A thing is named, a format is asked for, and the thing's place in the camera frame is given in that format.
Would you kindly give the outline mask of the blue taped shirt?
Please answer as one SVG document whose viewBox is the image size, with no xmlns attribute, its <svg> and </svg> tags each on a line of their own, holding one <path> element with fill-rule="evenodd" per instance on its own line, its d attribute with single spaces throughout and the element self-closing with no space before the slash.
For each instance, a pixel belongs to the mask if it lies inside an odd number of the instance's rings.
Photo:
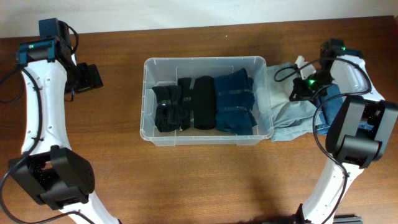
<svg viewBox="0 0 398 224">
<path fill-rule="evenodd" d="M 253 134 L 257 122 L 252 114 L 255 97 L 254 80 L 242 68 L 214 79 L 216 129 L 238 136 Z"/>
</svg>

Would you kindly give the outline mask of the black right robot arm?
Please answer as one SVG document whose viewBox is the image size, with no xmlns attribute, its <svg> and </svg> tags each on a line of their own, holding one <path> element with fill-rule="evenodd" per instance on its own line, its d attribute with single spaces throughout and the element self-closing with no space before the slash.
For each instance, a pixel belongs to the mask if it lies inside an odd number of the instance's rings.
<svg viewBox="0 0 398 224">
<path fill-rule="evenodd" d="M 314 101 L 335 84 L 340 94 L 322 101 L 315 114 L 333 100 L 342 99 L 343 104 L 325 143 L 318 145 L 327 156 L 321 177 L 289 223 L 362 223 L 361 217 L 337 217 L 335 212 L 355 178 L 383 156 L 397 120 L 397 104 L 377 92 L 366 73 L 363 54 L 347 49 L 342 40 L 322 44 L 317 62 L 319 70 L 302 57 L 296 60 L 293 68 L 300 77 L 293 80 L 289 100 Z"/>
</svg>

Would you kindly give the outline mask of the light blue jeans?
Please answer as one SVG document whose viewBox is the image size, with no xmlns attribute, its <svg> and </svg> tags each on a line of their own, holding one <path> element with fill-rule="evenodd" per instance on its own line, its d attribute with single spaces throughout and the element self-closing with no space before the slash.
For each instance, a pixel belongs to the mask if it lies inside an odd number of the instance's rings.
<svg viewBox="0 0 398 224">
<path fill-rule="evenodd" d="M 291 141 L 303 134 L 312 132 L 312 119 L 316 107 L 309 101 L 290 101 L 293 90 L 292 77 L 284 78 L 294 70 L 291 63 L 283 63 L 266 68 L 266 73 L 256 82 L 254 90 L 254 115 L 257 133 L 270 137 L 271 141 Z"/>
</svg>

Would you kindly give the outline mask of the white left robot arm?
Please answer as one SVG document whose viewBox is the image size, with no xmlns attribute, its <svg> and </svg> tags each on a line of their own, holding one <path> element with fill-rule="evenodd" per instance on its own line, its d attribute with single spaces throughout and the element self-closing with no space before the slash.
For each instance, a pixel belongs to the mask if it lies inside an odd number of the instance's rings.
<svg viewBox="0 0 398 224">
<path fill-rule="evenodd" d="M 39 204 L 75 223 L 119 223 L 95 193 L 91 164 L 72 151 L 64 96 L 101 88 L 96 65 L 76 63 L 69 39 L 46 36 L 17 51 L 26 88 L 26 132 L 21 158 L 9 161 L 9 177 Z"/>
</svg>

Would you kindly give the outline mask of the small black taped garment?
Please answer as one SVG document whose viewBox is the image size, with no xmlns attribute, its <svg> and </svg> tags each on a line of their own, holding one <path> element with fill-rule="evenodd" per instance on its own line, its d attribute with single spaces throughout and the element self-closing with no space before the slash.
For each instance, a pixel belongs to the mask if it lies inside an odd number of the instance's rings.
<svg viewBox="0 0 398 224">
<path fill-rule="evenodd" d="M 182 87 L 178 85 L 154 86 L 152 90 L 157 100 L 154 121 L 158 131 L 165 133 L 179 129 L 187 116 L 187 112 L 180 104 Z"/>
</svg>

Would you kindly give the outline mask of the dark blue jeans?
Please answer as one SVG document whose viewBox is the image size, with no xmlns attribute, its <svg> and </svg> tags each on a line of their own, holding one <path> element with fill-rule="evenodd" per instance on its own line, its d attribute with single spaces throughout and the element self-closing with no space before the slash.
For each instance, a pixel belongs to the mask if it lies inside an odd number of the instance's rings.
<svg viewBox="0 0 398 224">
<path fill-rule="evenodd" d="M 313 103 L 318 108 L 324 101 L 338 94 L 340 94 L 340 89 L 338 85 L 331 84 L 330 86 L 326 87 L 322 91 L 322 93 L 319 93 L 315 97 Z M 318 118 L 321 121 L 321 123 L 317 121 L 318 134 L 327 135 L 328 130 L 342 105 L 343 105 L 343 97 L 331 100 L 322 106 L 318 114 Z"/>
</svg>

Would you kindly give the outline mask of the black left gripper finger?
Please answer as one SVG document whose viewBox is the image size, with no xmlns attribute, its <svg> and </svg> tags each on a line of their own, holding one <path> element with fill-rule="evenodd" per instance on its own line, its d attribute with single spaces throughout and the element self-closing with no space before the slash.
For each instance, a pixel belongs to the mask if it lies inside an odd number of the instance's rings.
<svg viewBox="0 0 398 224">
<path fill-rule="evenodd" d="M 95 64 L 88 65 L 88 74 L 89 74 L 88 81 L 91 89 L 103 87 L 103 82 L 100 77 L 100 73 Z"/>
<path fill-rule="evenodd" d="M 83 62 L 77 65 L 80 76 L 75 84 L 74 91 L 76 93 L 83 93 L 93 88 L 93 74 L 90 66 Z"/>
</svg>

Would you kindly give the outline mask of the clear plastic storage bin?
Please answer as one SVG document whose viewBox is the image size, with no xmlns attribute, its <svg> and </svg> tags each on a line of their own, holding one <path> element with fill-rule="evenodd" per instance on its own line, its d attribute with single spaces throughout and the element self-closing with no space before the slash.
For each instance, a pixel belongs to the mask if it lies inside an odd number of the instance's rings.
<svg viewBox="0 0 398 224">
<path fill-rule="evenodd" d="M 176 85 L 179 78 L 198 78 L 208 75 L 213 78 L 246 69 L 248 77 L 254 80 L 254 107 L 252 114 L 257 125 L 253 134 L 233 135 L 216 129 L 161 133 L 155 126 L 157 100 L 154 86 Z M 242 57 L 193 57 L 193 58 L 149 58 L 144 63 L 140 135 L 158 147 L 202 144 L 256 145 L 269 139 L 274 133 L 269 77 L 266 61 L 260 56 Z"/>
</svg>

